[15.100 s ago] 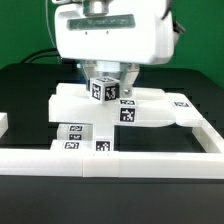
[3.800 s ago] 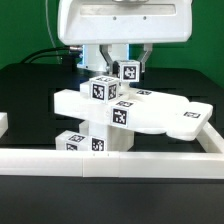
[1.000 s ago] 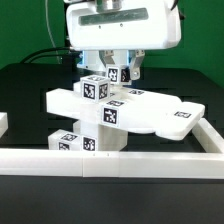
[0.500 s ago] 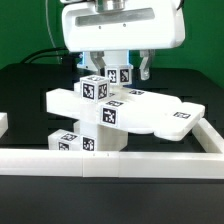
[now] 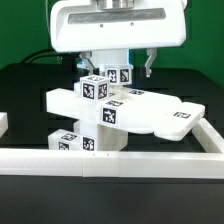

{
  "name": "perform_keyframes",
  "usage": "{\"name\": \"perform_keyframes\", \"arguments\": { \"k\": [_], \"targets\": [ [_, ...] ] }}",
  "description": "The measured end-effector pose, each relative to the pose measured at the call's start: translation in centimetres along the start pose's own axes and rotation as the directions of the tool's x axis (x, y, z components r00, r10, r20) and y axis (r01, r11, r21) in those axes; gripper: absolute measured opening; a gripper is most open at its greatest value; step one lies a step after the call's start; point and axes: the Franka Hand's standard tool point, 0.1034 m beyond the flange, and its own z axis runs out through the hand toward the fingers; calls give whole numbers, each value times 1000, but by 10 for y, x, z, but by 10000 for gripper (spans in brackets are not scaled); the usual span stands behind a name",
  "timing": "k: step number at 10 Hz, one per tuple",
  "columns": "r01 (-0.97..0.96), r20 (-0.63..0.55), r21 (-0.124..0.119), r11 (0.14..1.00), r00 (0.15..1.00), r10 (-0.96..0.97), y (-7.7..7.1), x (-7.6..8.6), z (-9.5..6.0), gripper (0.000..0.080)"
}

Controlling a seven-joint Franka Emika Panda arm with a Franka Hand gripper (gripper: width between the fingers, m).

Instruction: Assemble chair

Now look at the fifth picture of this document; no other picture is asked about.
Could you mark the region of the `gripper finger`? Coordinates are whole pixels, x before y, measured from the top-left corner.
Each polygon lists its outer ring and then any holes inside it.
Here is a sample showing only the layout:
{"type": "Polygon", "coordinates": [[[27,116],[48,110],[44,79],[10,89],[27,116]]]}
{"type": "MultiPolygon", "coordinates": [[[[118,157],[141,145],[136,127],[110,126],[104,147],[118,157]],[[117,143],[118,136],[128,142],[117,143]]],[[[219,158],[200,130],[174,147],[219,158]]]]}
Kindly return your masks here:
{"type": "Polygon", "coordinates": [[[144,64],[144,66],[141,68],[140,74],[142,77],[149,78],[152,73],[151,66],[157,56],[157,49],[156,48],[148,48],[146,50],[146,53],[147,53],[148,58],[144,64]]]}
{"type": "Polygon", "coordinates": [[[94,66],[94,64],[91,62],[92,52],[91,51],[85,51],[81,52],[79,57],[82,59],[82,61],[85,63],[87,69],[90,71],[91,74],[99,75],[99,69],[94,66]]]}

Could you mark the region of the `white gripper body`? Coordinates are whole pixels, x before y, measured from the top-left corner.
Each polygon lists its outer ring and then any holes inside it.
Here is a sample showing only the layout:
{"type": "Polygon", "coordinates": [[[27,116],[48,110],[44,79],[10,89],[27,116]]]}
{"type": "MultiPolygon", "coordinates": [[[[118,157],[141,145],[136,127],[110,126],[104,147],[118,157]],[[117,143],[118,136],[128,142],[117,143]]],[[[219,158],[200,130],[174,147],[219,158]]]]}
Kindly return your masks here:
{"type": "Polygon", "coordinates": [[[50,17],[52,47],[85,52],[180,46],[187,0],[60,0],[50,17]]]}

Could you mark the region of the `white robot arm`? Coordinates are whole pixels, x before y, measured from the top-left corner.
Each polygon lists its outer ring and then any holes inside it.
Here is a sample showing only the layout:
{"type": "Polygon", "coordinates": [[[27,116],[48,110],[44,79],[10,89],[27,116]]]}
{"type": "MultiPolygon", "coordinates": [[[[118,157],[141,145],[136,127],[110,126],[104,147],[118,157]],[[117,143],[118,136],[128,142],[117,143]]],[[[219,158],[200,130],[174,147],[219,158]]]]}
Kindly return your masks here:
{"type": "Polygon", "coordinates": [[[186,39],[188,0],[59,0],[50,14],[50,38],[58,53],[78,53],[89,70],[125,65],[144,49],[149,72],[157,50],[186,39]]]}

